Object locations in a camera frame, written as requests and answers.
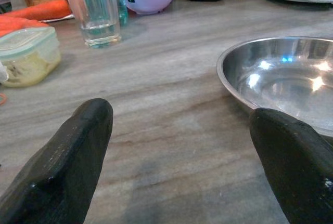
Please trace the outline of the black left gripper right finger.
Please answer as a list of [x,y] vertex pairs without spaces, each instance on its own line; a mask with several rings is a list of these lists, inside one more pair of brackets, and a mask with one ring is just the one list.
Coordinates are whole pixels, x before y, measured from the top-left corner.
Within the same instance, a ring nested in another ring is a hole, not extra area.
[[289,224],[333,224],[333,146],[286,113],[257,108],[250,135]]

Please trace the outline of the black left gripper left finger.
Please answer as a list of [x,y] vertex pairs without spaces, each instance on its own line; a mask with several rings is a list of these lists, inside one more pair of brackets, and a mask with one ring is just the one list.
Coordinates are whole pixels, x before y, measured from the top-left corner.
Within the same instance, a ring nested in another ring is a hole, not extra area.
[[0,224],[83,224],[112,133],[111,104],[80,105],[0,197]]

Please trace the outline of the stainless steel bowl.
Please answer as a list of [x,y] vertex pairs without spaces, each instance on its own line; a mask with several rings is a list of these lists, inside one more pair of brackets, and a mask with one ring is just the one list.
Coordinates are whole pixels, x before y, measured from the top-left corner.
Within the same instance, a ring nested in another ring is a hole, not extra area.
[[333,139],[333,39],[287,36],[225,50],[218,77],[244,111],[271,108]]

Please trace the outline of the clear plastic food container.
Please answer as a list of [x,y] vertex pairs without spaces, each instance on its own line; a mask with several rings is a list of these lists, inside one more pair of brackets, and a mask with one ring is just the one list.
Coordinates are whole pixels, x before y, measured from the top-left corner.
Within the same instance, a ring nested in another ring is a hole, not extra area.
[[61,62],[53,27],[27,28],[0,37],[0,83],[27,87],[41,82]]

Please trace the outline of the orange carrot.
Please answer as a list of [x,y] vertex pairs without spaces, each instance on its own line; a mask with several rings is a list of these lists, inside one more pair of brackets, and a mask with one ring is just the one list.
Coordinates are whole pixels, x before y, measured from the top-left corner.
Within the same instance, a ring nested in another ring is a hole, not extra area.
[[61,19],[72,13],[66,0],[53,0],[38,5],[21,8],[1,14],[6,17],[26,18],[29,20]]
[[48,27],[46,23],[26,18],[0,16],[0,37],[26,28]]

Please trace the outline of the clear drinking glass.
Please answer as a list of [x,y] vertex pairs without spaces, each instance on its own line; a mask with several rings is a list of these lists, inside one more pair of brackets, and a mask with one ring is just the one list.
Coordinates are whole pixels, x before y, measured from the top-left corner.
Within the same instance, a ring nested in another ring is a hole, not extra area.
[[86,46],[103,48],[120,42],[117,0],[68,0]]

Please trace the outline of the teal glass bottle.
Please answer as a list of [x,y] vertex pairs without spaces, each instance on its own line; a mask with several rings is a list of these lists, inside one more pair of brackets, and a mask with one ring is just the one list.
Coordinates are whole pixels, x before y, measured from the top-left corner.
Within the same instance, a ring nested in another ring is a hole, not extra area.
[[129,14],[127,11],[127,6],[125,3],[125,0],[117,0],[118,4],[118,15],[119,15],[119,22],[120,26],[125,26],[128,23],[129,20]]

